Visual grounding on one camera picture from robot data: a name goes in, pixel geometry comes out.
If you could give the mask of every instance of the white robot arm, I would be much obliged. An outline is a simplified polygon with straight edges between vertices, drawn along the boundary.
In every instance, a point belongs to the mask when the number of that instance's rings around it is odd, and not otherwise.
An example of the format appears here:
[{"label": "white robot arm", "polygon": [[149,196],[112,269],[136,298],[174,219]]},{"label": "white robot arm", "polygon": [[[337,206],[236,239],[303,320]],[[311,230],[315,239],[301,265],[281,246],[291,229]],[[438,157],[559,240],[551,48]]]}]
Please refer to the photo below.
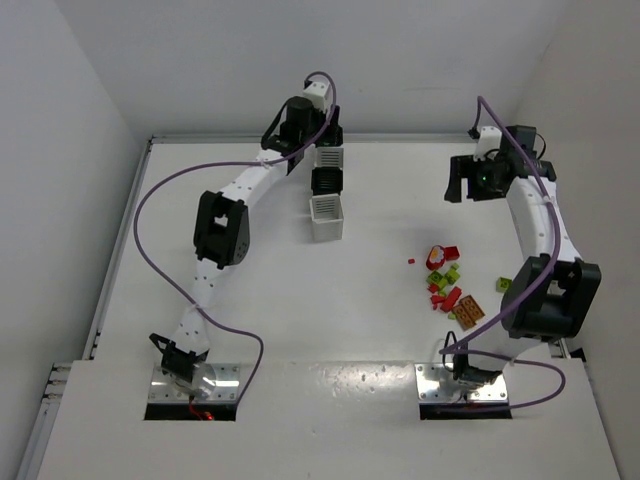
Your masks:
[{"label": "white robot arm", "polygon": [[[256,162],[266,162],[279,158],[282,158],[280,152],[261,150],[256,157]],[[247,206],[248,212],[251,213],[260,198],[286,176],[286,162],[273,166],[249,167],[233,182],[220,190],[220,193],[228,200],[243,202]],[[227,217],[221,217],[215,221],[224,227],[228,219]],[[216,263],[208,258],[196,260],[196,274],[191,285],[191,295],[199,306],[204,308],[213,306],[216,285],[223,275],[231,273],[234,268],[230,266],[221,270]],[[185,308],[180,324],[170,337],[170,340],[175,342],[175,346],[179,350],[183,352],[192,351],[196,357],[200,357],[209,351],[210,342],[205,321],[193,306]]]},{"label": "white robot arm", "polygon": [[[535,159],[535,128],[515,126],[509,130],[529,157]],[[575,336],[600,283],[599,267],[582,261],[567,234],[556,199],[553,166],[540,159],[535,159],[534,164],[558,217],[561,239],[558,261],[552,275],[518,309],[507,315],[501,325],[469,341],[469,350],[515,359],[541,342]],[[505,293],[501,307],[504,310],[550,260],[556,239],[547,199],[543,198],[528,167],[494,127],[481,129],[474,155],[451,159],[445,200],[461,201],[462,178],[468,181],[468,198],[476,201],[506,198],[511,210],[525,263]],[[454,375],[469,383],[488,383],[502,372],[506,363],[506,360],[487,356],[455,355]]]},{"label": "white robot arm", "polygon": [[[303,95],[289,98],[262,137],[255,165],[216,193],[200,197],[194,233],[196,273],[190,294],[196,305],[185,308],[170,338],[150,336],[162,353],[161,366],[182,384],[191,384],[196,366],[206,360],[210,339],[196,306],[212,306],[216,285],[247,254],[249,213],[263,195],[285,178],[303,159],[303,146],[314,141],[322,147],[340,147],[340,108],[330,108],[331,85],[306,81]],[[283,112],[285,120],[280,124]],[[320,128],[327,125],[318,138]],[[275,162],[290,157],[287,161]]]}]

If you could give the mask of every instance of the metal base plate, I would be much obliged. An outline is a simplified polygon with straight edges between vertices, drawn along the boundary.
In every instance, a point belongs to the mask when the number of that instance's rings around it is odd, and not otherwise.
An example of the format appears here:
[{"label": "metal base plate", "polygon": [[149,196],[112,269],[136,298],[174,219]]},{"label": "metal base plate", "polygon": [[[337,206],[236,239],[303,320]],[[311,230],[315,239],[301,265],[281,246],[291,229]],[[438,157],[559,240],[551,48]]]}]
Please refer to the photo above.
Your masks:
[{"label": "metal base plate", "polygon": [[425,419],[478,419],[511,418],[509,411],[497,413],[469,413],[478,406],[509,405],[504,376],[491,385],[470,387],[453,379],[453,374],[442,363],[416,363],[416,384],[420,418]]},{"label": "metal base plate", "polygon": [[[145,420],[200,420],[191,410],[214,420],[235,420],[240,366],[205,363],[198,367],[197,378],[194,390],[177,383],[159,365],[154,367]],[[191,397],[194,398],[190,409]]]}]

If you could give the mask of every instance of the red block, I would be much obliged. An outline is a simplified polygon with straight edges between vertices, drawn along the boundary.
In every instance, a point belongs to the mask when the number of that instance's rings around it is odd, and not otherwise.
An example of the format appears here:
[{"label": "red block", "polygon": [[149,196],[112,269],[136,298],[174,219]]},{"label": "red block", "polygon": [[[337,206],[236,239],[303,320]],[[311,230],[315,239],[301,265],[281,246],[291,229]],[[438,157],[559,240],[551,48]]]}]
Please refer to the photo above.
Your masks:
[{"label": "red block", "polygon": [[458,247],[445,247],[444,258],[447,260],[447,262],[458,260],[460,258],[460,251],[458,250]]},{"label": "red block", "polygon": [[460,298],[460,295],[462,295],[462,290],[460,290],[459,287],[453,287],[451,292],[449,292],[447,299],[442,302],[442,305],[440,305],[440,310],[445,313],[449,313]]},{"label": "red block", "polygon": [[447,299],[447,297],[443,297],[442,295],[431,295],[431,303],[437,305],[438,303],[442,303]]}]

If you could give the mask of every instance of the white table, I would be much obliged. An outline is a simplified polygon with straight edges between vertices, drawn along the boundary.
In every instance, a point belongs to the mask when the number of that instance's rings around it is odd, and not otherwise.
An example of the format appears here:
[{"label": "white table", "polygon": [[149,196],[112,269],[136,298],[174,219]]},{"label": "white table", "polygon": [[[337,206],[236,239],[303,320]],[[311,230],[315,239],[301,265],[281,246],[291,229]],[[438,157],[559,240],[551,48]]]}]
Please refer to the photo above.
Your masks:
[{"label": "white table", "polygon": [[[141,191],[190,165],[253,158],[256,148],[156,144]],[[513,277],[522,264],[506,202],[443,201],[449,157],[472,149],[348,144],[338,242],[311,241],[309,162],[263,198],[251,214],[250,252],[212,309],[266,344],[236,422],[143,421],[159,361],[147,337],[169,336],[185,303],[147,267],[129,231],[95,360],[73,366],[39,478],[618,478],[582,364],[552,360],[544,345],[525,358],[566,372],[559,398],[514,412],[513,420],[419,420],[413,362],[438,361],[447,330],[460,337],[456,322],[431,309],[427,251],[460,248],[459,285],[489,316],[500,303],[496,278]],[[199,196],[240,171],[180,178],[143,213],[143,243],[179,283],[189,285],[194,274]],[[209,334],[209,360],[241,362],[246,378],[256,342]],[[558,384],[538,368],[508,368],[505,376],[512,403]]]}]

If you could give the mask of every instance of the toy block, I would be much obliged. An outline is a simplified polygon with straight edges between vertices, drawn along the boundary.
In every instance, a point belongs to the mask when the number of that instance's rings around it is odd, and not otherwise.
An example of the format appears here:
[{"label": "toy block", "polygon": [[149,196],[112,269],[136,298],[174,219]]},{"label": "toy block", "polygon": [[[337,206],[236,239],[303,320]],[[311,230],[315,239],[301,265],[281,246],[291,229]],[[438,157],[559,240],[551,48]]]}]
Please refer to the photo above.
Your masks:
[{"label": "toy block", "polygon": [[431,272],[427,277],[427,282],[431,285],[438,285],[444,277],[437,270],[435,272]]},{"label": "toy block", "polygon": [[453,246],[453,247],[445,247],[444,249],[444,258],[449,261],[449,260],[457,260],[460,258],[460,252],[458,251],[458,247]]},{"label": "toy block", "polygon": [[475,322],[471,319],[462,305],[453,307],[453,313],[455,314],[456,320],[458,320],[458,323],[463,330],[469,330],[470,328],[475,327]]},{"label": "toy block", "polygon": [[476,303],[471,295],[467,295],[460,299],[460,305],[462,305],[473,322],[477,322],[484,317],[484,312],[480,306]]},{"label": "toy block", "polygon": [[460,288],[458,287],[453,287],[453,290],[451,290],[451,293],[449,293],[446,300],[444,300],[442,302],[442,305],[440,305],[440,310],[445,313],[450,312],[453,306],[458,301],[458,298],[460,298],[460,295],[462,295],[462,290],[460,290]]},{"label": "toy block", "polygon": [[446,300],[446,297],[442,297],[440,295],[431,295],[431,303],[437,305],[438,303],[442,303]]},{"label": "toy block", "polygon": [[449,282],[446,278],[442,277],[442,279],[438,283],[436,283],[436,285],[438,285],[438,289],[442,292],[447,287],[447,285],[449,285]]},{"label": "toy block", "polygon": [[505,278],[505,277],[498,278],[498,281],[496,282],[496,292],[505,293],[507,290],[509,290],[509,287],[511,287],[512,282],[513,280],[509,278]]},{"label": "toy block", "polygon": [[435,245],[431,248],[431,251],[429,251],[429,255],[427,255],[427,268],[429,270],[437,270],[444,265],[444,262],[444,248],[440,245]]},{"label": "toy block", "polygon": [[460,274],[453,268],[450,268],[447,273],[444,274],[444,278],[447,279],[449,285],[453,285],[460,279]]}]

